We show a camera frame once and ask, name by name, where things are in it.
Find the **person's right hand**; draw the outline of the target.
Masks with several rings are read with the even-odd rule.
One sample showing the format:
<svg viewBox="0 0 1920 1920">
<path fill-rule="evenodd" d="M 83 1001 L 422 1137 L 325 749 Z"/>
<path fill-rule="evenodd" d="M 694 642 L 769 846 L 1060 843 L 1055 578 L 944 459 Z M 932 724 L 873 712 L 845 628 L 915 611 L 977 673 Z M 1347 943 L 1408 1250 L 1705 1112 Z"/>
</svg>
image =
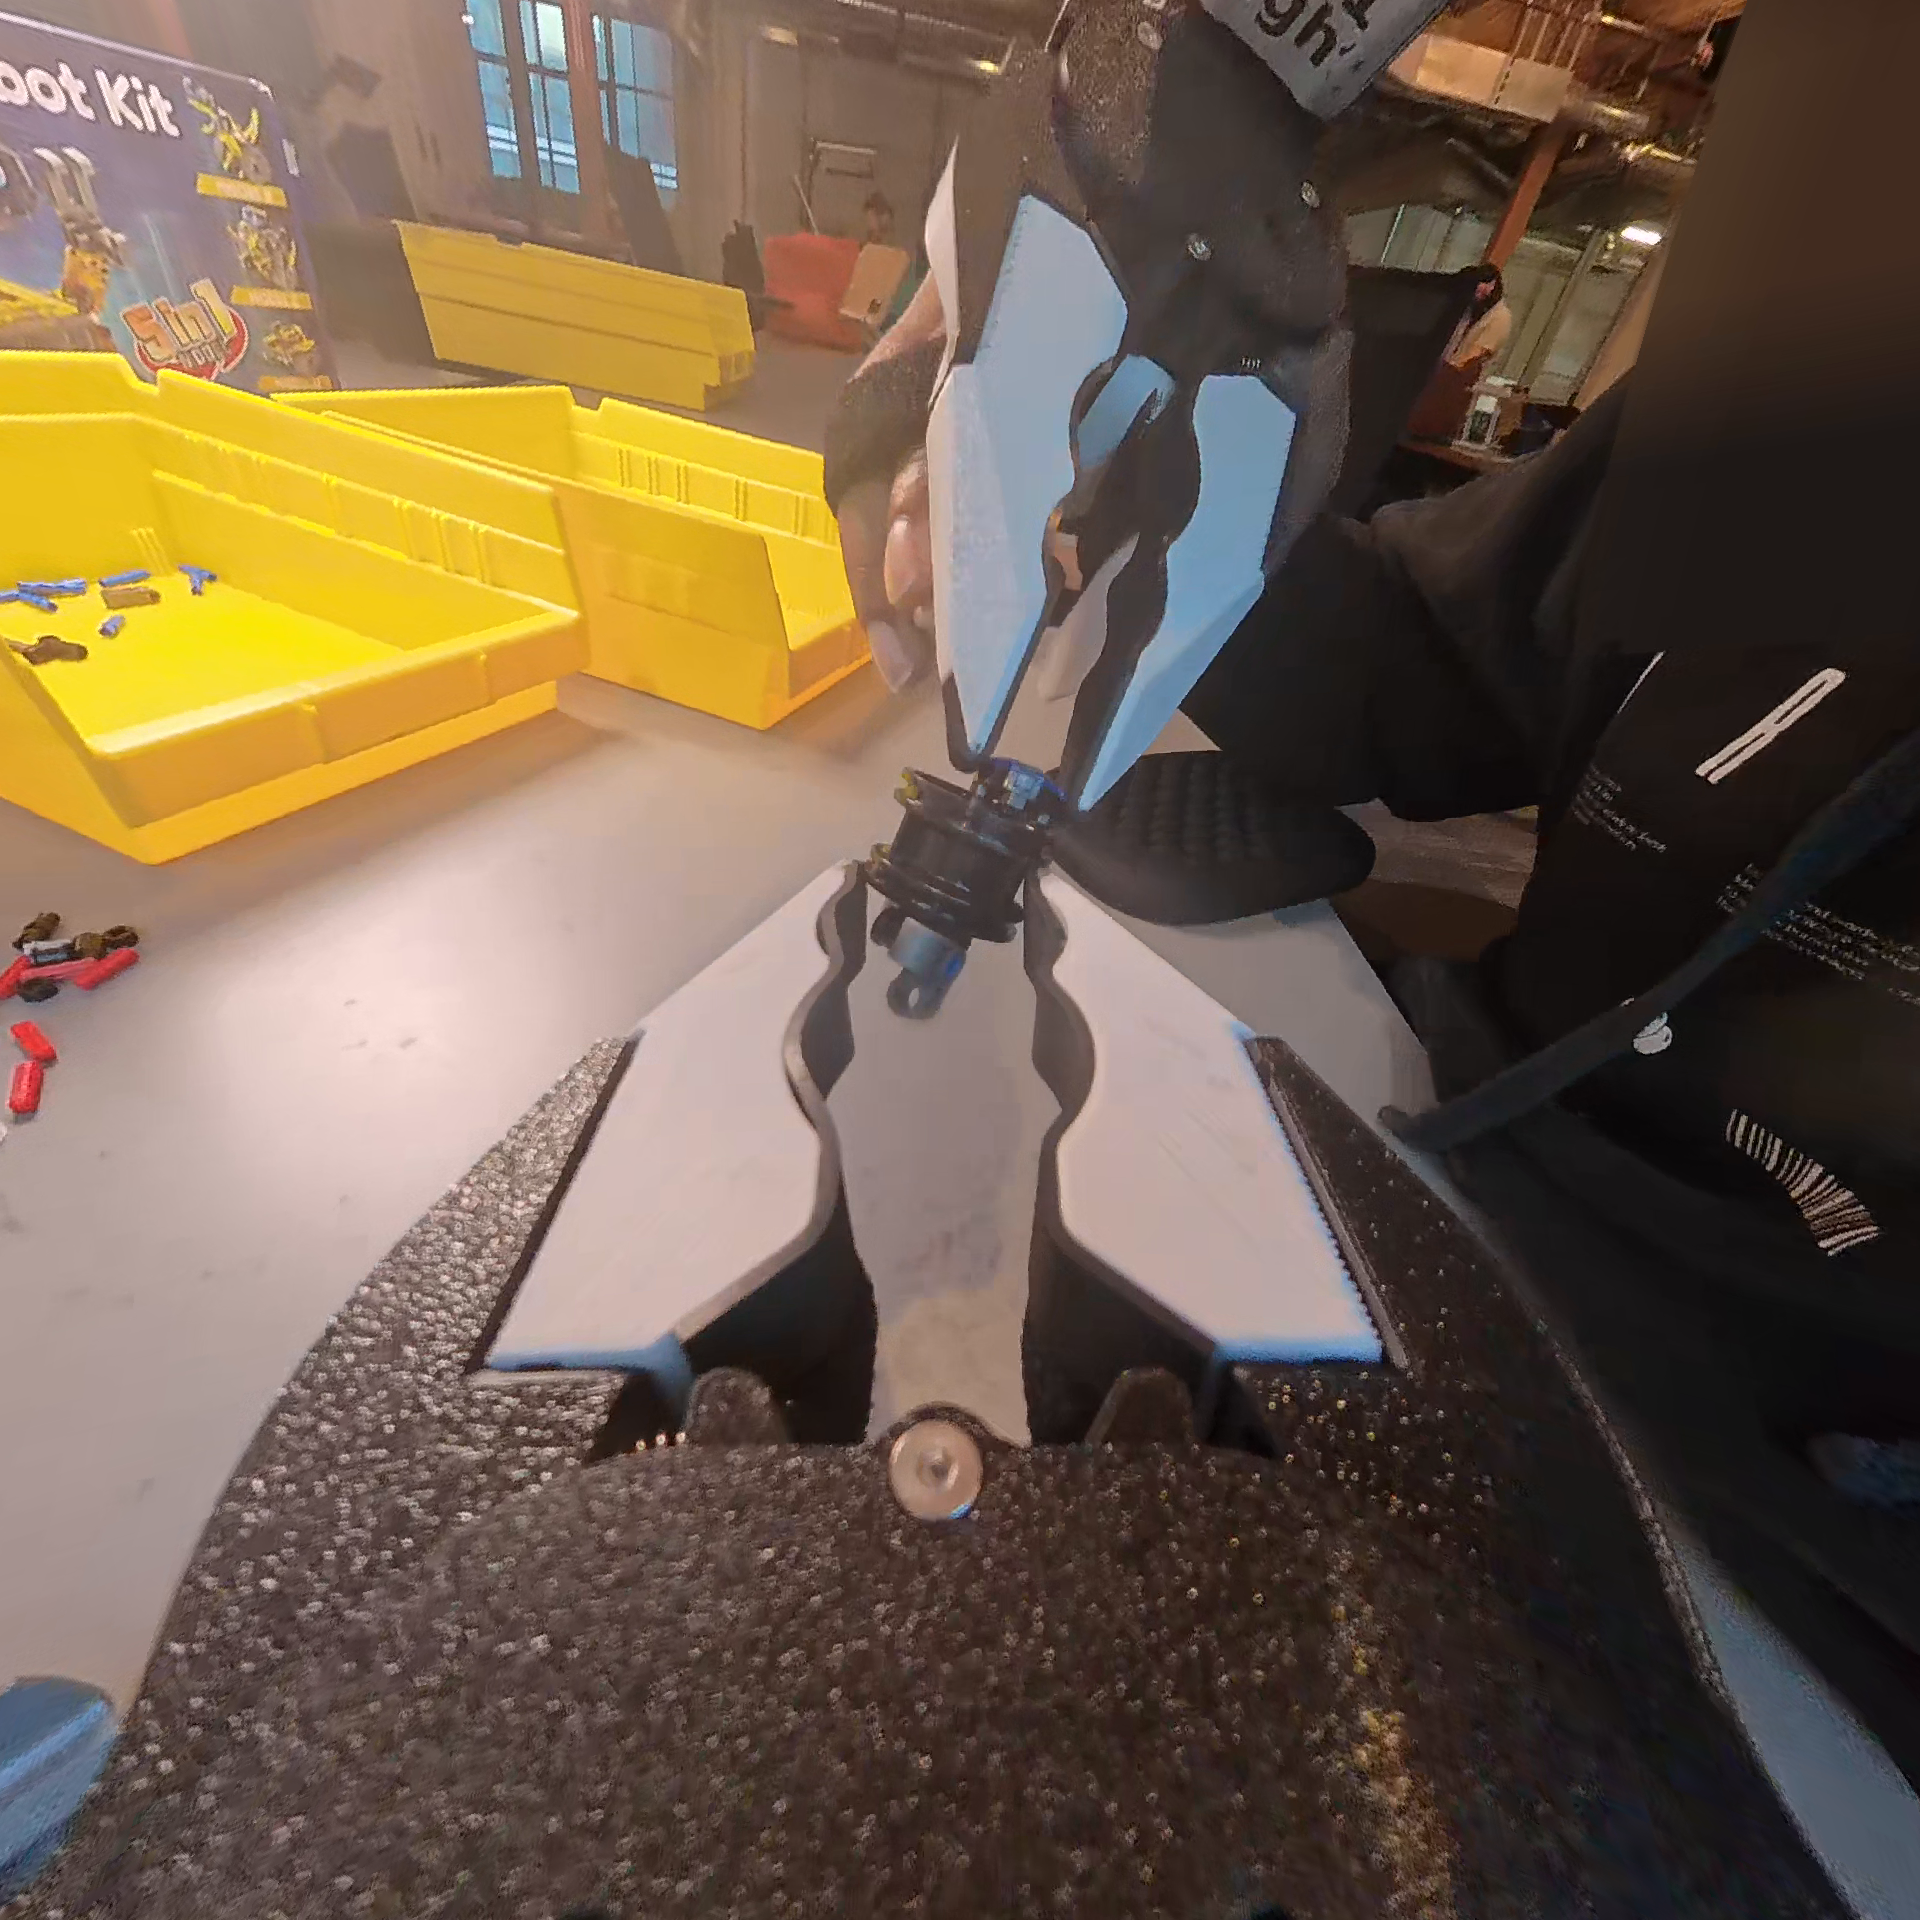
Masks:
<svg viewBox="0 0 1920 1920">
<path fill-rule="evenodd" d="M 948 323 L 925 278 L 840 388 L 824 434 L 824 491 L 853 608 L 894 694 L 934 668 L 928 415 Z"/>
</svg>

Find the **large paned window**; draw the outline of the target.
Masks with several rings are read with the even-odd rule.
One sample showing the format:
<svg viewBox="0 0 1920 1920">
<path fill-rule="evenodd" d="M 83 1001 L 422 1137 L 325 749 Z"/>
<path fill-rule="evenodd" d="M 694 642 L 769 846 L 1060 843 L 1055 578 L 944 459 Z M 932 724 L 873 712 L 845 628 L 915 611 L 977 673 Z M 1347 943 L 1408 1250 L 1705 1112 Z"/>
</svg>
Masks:
<svg viewBox="0 0 1920 1920">
<path fill-rule="evenodd" d="M 589 4 L 584 54 L 561 2 L 464 2 L 459 13 L 494 181 L 579 196 L 579 104 L 593 95 L 606 153 L 647 163 L 663 202 L 678 202 L 682 58 L 661 4 Z"/>
</svg>

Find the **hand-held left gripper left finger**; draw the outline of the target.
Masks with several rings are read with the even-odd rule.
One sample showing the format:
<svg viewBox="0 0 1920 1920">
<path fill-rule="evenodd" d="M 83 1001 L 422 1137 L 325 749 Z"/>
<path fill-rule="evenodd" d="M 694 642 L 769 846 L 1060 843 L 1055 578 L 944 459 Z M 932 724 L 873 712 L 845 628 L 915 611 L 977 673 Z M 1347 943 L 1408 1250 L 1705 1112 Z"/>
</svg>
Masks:
<svg viewBox="0 0 1920 1920">
<path fill-rule="evenodd" d="M 866 940 L 828 868 L 647 1012 L 489 1348 L 496 1374 L 691 1374 L 696 1341 L 827 1236 Z"/>
</svg>

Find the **person in black hoodie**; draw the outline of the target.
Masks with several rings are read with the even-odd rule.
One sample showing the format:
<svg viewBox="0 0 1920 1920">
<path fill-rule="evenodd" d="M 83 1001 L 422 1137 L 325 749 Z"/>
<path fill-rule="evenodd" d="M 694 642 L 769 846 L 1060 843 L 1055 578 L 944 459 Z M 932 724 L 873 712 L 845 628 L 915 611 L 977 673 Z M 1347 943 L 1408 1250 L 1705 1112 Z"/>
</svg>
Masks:
<svg viewBox="0 0 1920 1920">
<path fill-rule="evenodd" d="M 1419 1130 L 1740 1585 L 1836 1678 L 1917 1686 L 1917 604 L 1735 445 L 1676 587 L 1633 508 L 1724 506 L 1621 449 L 1630 381 L 1371 532 L 1518 728 L 1517 924 L 1408 1008 Z"/>
</svg>

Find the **pile of small brick pieces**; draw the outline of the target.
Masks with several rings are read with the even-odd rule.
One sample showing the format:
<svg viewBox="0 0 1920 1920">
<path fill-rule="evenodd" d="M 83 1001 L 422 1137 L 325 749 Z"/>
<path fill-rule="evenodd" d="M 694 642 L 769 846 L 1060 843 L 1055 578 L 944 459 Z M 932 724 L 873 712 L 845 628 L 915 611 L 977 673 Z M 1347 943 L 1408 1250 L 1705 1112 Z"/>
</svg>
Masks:
<svg viewBox="0 0 1920 1920">
<path fill-rule="evenodd" d="M 4 1127 L 41 1116 L 62 1050 L 45 1015 L 60 995 L 91 995 L 132 972 L 143 954 L 134 924 L 71 929 L 45 912 L 13 938 L 2 966 Z"/>
</svg>

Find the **blue robot kit box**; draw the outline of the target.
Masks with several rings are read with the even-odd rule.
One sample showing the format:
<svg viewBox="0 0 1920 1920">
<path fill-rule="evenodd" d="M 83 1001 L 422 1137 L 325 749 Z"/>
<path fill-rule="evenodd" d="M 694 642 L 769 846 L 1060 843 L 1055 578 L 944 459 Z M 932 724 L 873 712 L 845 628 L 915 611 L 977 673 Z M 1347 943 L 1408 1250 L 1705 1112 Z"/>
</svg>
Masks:
<svg viewBox="0 0 1920 1920">
<path fill-rule="evenodd" d="M 4 16 L 6 352 L 339 389 L 303 197 L 266 84 Z"/>
</svg>

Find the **cluster of blue brick pins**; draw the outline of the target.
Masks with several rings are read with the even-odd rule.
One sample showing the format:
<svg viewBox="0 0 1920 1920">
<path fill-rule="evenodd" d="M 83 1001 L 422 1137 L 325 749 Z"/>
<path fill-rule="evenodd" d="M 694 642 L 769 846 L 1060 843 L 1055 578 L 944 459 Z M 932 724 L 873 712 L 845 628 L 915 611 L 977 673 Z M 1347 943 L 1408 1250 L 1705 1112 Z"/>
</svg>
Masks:
<svg viewBox="0 0 1920 1920">
<path fill-rule="evenodd" d="M 160 608 L 165 585 L 200 597 L 218 578 L 207 568 L 184 566 L 166 578 L 132 568 L 101 578 L 16 580 L 2 587 L 4 651 L 35 668 L 85 663 L 99 644 L 128 630 L 134 611 Z"/>
</svg>

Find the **grey desk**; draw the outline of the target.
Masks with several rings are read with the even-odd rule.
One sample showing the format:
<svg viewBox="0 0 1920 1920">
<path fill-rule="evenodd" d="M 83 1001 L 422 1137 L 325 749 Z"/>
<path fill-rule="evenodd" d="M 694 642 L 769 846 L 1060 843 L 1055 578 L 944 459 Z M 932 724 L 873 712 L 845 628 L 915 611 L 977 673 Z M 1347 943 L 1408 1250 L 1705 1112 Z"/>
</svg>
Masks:
<svg viewBox="0 0 1920 1920">
<path fill-rule="evenodd" d="M 1621 451 L 1724 503 L 1628 508 L 1650 585 L 1749 448 L 1917 605 L 1860 405 L 1664 352 Z M 6 866 L 4 936 L 146 938 L 39 1010 L 4 1143 L 4 1502 L 68 1545 L 60 1589 L 6 1526 L 4 1605 L 132 1589 L 16 1912 L 1917 1916 L 1917 1686 L 1740 1585 L 1420 1130 L 1410 987 L 1518 922 L 1404 960 L 1381 1116 L 1308 1012 L 1255 1033 L 1381 1360 L 1205 1360 L 1072 1257 L 1029 929 L 968 972 L 1013 1013 L 894 1019 L 863 880 L 823 1239 L 693 1371 L 489 1367 L 638 1022 L 944 765 L 936 686 L 883 729 L 838 779 L 748 745 L 498 804 L 316 948 L 196 958 L 137 875 Z"/>
</svg>

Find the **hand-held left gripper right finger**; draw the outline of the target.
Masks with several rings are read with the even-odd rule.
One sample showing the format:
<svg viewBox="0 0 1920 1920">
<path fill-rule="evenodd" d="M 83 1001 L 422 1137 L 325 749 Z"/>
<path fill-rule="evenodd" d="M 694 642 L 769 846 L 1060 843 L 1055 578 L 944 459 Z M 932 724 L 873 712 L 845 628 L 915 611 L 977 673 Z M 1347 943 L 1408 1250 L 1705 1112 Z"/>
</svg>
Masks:
<svg viewBox="0 0 1920 1920">
<path fill-rule="evenodd" d="M 1069 1255 L 1205 1361 L 1381 1361 L 1255 1030 L 1064 875 L 1029 898 L 1027 972 Z"/>
</svg>

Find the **black toy wheel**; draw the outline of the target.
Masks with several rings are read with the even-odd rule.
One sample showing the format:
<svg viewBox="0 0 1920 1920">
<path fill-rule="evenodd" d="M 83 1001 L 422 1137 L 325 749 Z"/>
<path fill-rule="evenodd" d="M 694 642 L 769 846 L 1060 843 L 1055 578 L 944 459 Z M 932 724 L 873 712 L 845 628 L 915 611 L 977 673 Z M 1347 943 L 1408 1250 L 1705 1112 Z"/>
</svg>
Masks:
<svg viewBox="0 0 1920 1920">
<path fill-rule="evenodd" d="M 972 799 L 959 784 L 925 769 L 902 769 L 897 785 L 902 818 L 874 846 L 863 871 L 881 900 L 968 948 L 1004 946 L 1024 920 L 1024 886 L 1051 846 L 1058 820 L 1021 820 Z"/>
</svg>

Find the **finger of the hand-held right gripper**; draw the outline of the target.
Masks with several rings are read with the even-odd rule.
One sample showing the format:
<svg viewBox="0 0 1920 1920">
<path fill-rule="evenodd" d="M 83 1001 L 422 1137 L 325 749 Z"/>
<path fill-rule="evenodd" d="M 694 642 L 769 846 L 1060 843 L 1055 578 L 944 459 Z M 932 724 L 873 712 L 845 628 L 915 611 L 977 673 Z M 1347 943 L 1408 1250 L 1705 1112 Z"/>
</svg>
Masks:
<svg viewBox="0 0 1920 1920">
<path fill-rule="evenodd" d="M 1294 412 L 1261 378 L 1212 373 L 1155 422 L 1170 477 L 1194 482 L 1177 532 L 1140 530 L 1104 597 L 1104 638 L 1072 703 L 1066 795 L 1091 810 L 1181 709 L 1267 585 Z"/>
<path fill-rule="evenodd" d="M 1127 302 L 1093 231 L 1022 196 L 971 355 L 926 422 L 934 638 L 961 762 L 985 762 L 1043 634 L 1046 527 L 1077 480 L 1074 407 Z"/>
</svg>

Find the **yellow storage bin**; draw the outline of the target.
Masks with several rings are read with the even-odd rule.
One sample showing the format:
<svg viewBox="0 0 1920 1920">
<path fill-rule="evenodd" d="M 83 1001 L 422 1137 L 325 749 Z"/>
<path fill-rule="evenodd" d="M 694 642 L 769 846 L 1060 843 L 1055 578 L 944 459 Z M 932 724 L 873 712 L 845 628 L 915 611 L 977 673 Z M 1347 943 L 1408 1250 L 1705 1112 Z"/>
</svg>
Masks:
<svg viewBox="0 0 1920 1920">
<path fill-rule="evenodd" d="M 603 682 L 764 732 L 871 660 L 816 449 L 545 384 L 285 404 L 547 486 Z"/>
<path fill-rule="evenodd" d="M 4 585 L 184 566 L 83 663 L 4 649 L 4 799 L 144 863 L 557 706 L 589 660 L 531 477 L 105 352 L 11 349 Z"/>
<path fill-rule="evenodd" d="M 702 414 L 754 378 L 739 288 L 420 222 L 396 237 L 444 364 Z"/>
</svg>

